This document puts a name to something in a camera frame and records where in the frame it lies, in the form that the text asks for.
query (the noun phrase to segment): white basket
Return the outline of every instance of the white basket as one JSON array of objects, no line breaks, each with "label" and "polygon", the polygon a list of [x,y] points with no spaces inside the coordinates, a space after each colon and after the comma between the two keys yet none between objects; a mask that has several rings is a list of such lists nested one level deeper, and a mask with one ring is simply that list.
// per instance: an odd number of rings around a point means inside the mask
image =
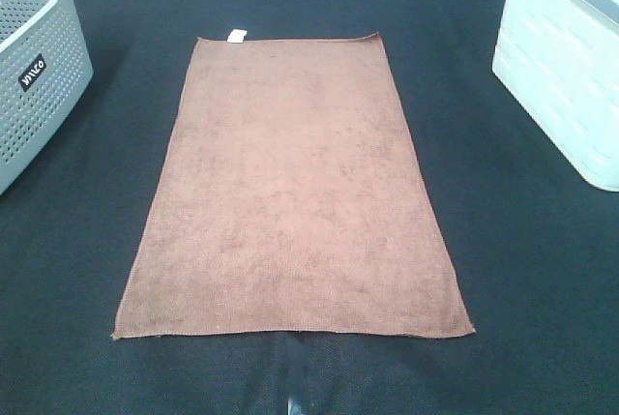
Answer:
[{"label": "white basket", "polygon": [[619,191],[616,21],[585,0],[506,0],[492,69],[586,181]]},{"label": "white basket", "polygon": [[62,124],[92,74],[74,0],[0,0],[0,193]]}]

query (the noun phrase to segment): brown towel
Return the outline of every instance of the brown towel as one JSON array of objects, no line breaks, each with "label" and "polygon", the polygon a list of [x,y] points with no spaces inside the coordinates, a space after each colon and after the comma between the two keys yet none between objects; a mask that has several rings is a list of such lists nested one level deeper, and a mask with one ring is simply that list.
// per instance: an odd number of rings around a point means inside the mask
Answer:
[{"label": "brown towel", "polygon": [[199,40],[113,337],[473,333],[382,42]]}]

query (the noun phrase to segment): white tag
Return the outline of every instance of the white tag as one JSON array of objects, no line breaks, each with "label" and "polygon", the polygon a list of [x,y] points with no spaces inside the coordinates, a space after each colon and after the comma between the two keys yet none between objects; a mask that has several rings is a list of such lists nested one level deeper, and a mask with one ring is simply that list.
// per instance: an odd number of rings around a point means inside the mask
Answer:
[{"label": "white tag", "polygon": [[245,30],[234,29],[228,35],[228,42],[229,43],[242,43],[243,39],[245,38],[245,35],[247,34],[248,32]]}]

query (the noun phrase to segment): gray plastic basket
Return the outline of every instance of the gray plastic basket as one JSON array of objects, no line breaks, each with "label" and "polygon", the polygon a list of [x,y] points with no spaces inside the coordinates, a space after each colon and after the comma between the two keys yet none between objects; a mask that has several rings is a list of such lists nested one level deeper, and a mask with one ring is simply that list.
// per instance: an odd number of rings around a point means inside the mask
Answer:
[{"label": "gray plastic basket", "polygon": [[0,0],[0,193],[92,77],[74,0]]}]

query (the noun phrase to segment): black fabric surface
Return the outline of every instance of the black fabric surface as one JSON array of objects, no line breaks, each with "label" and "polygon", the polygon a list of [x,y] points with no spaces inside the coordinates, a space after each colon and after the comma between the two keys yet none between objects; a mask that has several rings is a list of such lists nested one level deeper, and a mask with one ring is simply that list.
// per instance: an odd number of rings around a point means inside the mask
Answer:
[{"label": "black fabric surface", "polygon": [[[619,194],[490,70],[504,0],[75,0],[95,76],[0,196],[0,413],[605,414]],[[477,334],[113,341],[197,36],[379,31]]]}]

